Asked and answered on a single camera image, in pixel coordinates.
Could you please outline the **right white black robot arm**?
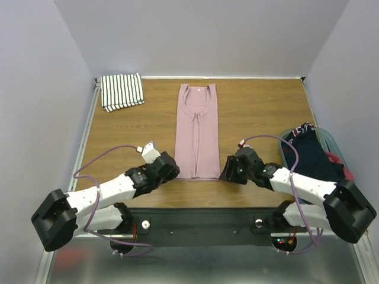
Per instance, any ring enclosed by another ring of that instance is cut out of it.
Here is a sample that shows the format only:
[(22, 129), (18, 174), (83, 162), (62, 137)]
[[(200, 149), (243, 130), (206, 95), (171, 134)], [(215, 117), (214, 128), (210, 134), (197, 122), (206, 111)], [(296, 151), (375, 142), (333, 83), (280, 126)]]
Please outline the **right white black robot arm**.
[(250, 147), (228, 156), (220, 180), (291, 194), (305, 201), (287, 202), (272, 217), (273, 226), (329, 230), (348, 243), (357, 243), (377, 217), (368, 199), (351, 180), (327, 182), (292, 173), (276, 163), (264, 163)]

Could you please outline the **black white striped tank top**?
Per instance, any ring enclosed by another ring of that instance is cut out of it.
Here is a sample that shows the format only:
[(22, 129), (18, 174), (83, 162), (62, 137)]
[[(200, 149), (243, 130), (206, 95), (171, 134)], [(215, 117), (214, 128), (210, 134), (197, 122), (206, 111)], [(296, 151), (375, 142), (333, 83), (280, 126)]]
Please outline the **black white striped tank top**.
[(108, 113), (144, 104), (142, 79), (138, 73), (101, 78), (101, 108)]

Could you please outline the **pink tank top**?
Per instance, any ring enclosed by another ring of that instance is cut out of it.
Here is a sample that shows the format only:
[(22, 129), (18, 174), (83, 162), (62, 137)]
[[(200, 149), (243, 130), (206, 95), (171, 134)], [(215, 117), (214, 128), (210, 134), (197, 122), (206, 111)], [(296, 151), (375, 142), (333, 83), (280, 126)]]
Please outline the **pink tank top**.
[(174, 159), (181, 180), (216, 180), (220, 176), (216, 85), (179, 89)]

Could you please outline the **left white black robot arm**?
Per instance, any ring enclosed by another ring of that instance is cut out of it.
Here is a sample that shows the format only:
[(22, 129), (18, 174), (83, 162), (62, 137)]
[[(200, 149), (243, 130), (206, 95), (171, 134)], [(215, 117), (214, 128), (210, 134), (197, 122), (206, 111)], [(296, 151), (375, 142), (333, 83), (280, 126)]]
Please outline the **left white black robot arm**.
[(81, 191), (51, 191), (31, 217), (34, 229), (45, 251), (65, 246), (76, 235), (89, 231), (131, 229), (130, 216), (121, 201), (154, 191), (175, 179), (179, 166), (167, 152), (153, 162), (132, 167), (108, 182)]

